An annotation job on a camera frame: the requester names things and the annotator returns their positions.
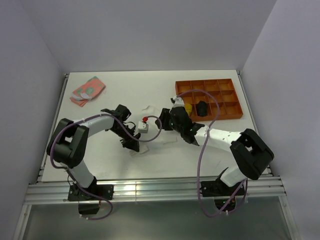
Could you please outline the yellow rolled sock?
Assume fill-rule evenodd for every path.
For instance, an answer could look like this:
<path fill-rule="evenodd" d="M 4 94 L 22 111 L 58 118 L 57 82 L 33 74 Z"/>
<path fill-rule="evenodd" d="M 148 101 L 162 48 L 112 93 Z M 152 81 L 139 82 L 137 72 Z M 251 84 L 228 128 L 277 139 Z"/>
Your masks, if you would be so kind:
<path fill-rule="evenodd" d="M 186 103 L 184 105 L 184 109 L 185 109 L 187 115 L 190 117 L 192 115 L 192 113 L 193 113 L 193 105 L 189 104 L 189 103 Z"/>

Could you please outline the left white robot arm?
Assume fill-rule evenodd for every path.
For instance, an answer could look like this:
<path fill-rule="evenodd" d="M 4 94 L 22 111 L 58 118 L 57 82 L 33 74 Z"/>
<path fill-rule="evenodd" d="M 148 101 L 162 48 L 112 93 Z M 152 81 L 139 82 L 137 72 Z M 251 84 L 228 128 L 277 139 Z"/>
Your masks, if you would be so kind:
<path fill-rule="evenodd" d="M 79 194 L 86 200 L 95 198 L 98 193 L 96 177 L 84 161 L 88 138 L 102 131 L 111 131 L 120 137 L 123 148 L 139 152 L 138 140 L 141 135 L 135 134 L 135 127 L 124 125 L 130 115 L 130 110 L 120 104 L 115 110 L 105 108 L 99 114 L 83 120 L 63 118 L 58 122 L 47 146 L 47 154 L 54 168 L 64 169 L 71 174 L 81 186 Z"/>

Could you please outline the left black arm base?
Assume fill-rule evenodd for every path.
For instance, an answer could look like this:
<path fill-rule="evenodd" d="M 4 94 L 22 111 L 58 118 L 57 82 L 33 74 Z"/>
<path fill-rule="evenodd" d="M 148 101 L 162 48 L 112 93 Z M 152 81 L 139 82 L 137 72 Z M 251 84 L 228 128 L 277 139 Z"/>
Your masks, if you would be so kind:
<path fill-rule="evenodd" d="M 97 179 L 94 177 L 88 188 L 84 188 L 75 182 L 70 184 L 67 201 L 78 202 L 78 213 L 82 218 L 97 221 L 105 219 L 112 214 L 114 209 L 113 204 L 111 203 L 113 194 L 113 184 L 97 184 Z M 106 215 L 96 216 L 102 202 L 109 204 L 110 209 Z"/>

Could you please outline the black rolled sock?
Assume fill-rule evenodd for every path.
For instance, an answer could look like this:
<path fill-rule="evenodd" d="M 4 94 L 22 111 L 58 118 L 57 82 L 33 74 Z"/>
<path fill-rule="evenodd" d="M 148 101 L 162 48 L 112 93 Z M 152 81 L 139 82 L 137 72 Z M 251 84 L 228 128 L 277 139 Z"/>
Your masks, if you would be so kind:
<path fill-rule="evenodd" d="M 205 117 L 208 115 L 208 110 L 207 110 L 207 103 L 203 100 L 200 100 L 196 105 L 196 114 L 199 117 Z"/>

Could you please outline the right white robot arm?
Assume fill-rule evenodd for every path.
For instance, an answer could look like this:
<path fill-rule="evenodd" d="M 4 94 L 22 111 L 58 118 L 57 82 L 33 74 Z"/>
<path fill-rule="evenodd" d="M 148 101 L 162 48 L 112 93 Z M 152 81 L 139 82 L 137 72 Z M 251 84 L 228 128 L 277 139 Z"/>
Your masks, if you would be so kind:
<path fill-rule="evenodd" d="M 188 144 L 232 153 L 236 165 L 224 170 L 216 183 L 216 189 L 222 195 L 229 194 L 234 185 L 246 178 L 257 180 L 275 157 L 253 129 L 237 132 L 210 128 L 193 122 L 182 106 L 162 109 L 155 124 L 158 129 L 176 131 Z"/>

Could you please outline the pink green patterned socks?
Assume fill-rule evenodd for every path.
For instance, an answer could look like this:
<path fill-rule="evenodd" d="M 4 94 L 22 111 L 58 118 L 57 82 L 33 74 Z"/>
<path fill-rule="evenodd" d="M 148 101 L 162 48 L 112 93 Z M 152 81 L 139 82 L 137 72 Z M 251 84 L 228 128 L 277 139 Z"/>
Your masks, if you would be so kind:
<path fill-rule="evenodd" d="M 105 88 L 106 85 L 97 76 L 94 76 L 75 89 L 69 99 L 77 106 L 83 107 L 87 102 L 95 99 Z"/>

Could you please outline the white sock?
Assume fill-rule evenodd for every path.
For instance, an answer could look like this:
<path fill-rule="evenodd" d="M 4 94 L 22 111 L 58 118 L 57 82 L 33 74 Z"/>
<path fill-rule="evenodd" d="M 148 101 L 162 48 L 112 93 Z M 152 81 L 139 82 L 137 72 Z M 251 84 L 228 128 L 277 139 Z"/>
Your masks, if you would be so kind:
<path fill-rule="evenodd" d="M 147 117 L 147 116 L 156 116 L 159 117 L 161 114 L 160 110 L 153 105 L 148 105 L 146 108 L 141 110 L 140 116 Z M 147 131 L 143 130 L 144 132 L 141 133 L 141 140 L 149 140 L 156 136 L 159 132 L 159 129 L 156 125 L 156 118 L 149 118 L 146 122 L 147 124 Z M 145 155 L 146 153 L 152 150 L 158 150 L 162 148 L 167 148 L 171 144 L 176 144 L 178 139 L 173 131 L 164 131 L 162 130 L 160 135 L 151 142 L 139 142 L 139 152 L 134 150 L 129 151 L 130 156 L 138 156 L 138 155 Z"/>

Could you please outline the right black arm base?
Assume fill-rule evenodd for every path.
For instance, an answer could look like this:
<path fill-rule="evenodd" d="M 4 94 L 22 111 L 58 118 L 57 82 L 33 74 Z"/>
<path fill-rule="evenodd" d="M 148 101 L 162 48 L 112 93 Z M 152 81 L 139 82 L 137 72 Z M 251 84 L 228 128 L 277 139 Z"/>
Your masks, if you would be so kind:
<path fill-rule="evenodd" d="M 247 196 L 248 180 L 238 182 L 234 186 L 227 186 L 218 177 L 216 180 L 207 180 L 200 182 L 199 192 L 204 198 L 223 197 L 214 199 L 215 207 L 223 212 L 232 212 L 242 205 Z"/>

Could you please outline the orange compartment tray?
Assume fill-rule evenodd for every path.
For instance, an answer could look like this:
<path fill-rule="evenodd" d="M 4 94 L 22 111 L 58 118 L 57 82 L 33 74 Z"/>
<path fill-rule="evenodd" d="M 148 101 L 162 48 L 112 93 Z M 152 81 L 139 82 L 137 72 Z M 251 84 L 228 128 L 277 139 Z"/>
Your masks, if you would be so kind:
<path fill-rule="evenodd" d="M 243 116 L 233 81 L 230 78 L 181 80 L 175 82 L 175 92 L 184 104 L 193 106 L 191 120 L 194 122 L 240 119 Z M 197 116 L 196 104 L 207 103 L 207 116 Z"/>

